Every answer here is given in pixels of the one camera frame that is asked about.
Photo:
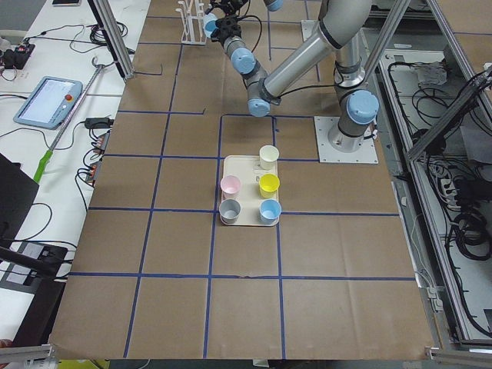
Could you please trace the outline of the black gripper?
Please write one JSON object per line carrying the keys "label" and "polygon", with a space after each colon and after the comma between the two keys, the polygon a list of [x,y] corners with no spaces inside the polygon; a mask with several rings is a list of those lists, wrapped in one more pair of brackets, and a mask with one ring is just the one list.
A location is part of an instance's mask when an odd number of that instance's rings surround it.
{"label": "black gripper", "polygon": [[241,26],[238,24],[239,17],[237,15],[229,15],[215,22],[215,30],[211,33],[213,42],[225,42],[228,38],[241,37]]}
{"label": "black gripper", "polygon": [[213,8],[219,8],[226,15],[233,15],[246,4],[246,0],[217,0],[213,1]]}

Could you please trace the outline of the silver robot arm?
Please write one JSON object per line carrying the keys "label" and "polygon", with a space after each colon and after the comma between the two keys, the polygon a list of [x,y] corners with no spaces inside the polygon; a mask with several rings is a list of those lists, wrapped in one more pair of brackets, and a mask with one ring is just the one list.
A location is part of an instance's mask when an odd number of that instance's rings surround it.
{"label": "silver robot arm", "polygon": [[[248,0],[217,0],[217,1],[210,1],[209,5],[211,8],[219,8],[220,10],[223,11],[225,15],[233,15],[248,3],[249,3]],[[284,1],[264,0],[263,3],[268,11],[276,12],[282,7]]]}
{"label": "silver robot arm", "polygon": [[206,14],[219,8],[223,18],[210,18],[204,30],[213,42],[218,42],[229,57],[234,70],[242,77],[248,93],[250,115],[264,117],[271,105],[279,105],[285,95],[308,89],[290,89],[326,57],[334,55],[335,88],[356,88],[368,76],[368,68],[361,65],[358,33],[369,17],[371,1],[323,1],[311,35],[295,49],[275,70],[268,73],[241,37],[239,22],[249,15],[239,15],[246,1],[211,1]]}

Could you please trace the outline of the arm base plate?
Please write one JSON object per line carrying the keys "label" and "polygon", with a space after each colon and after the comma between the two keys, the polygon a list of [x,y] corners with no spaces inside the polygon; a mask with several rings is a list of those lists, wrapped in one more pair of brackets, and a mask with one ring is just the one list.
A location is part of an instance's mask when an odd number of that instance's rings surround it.
{"label": "arm base plate", "polygon": [[339,117],[314,116],[319,162],[322,164],[377,165],[377,151],[372,132],[367,126],[362,136],[351,138],[338,127]]}

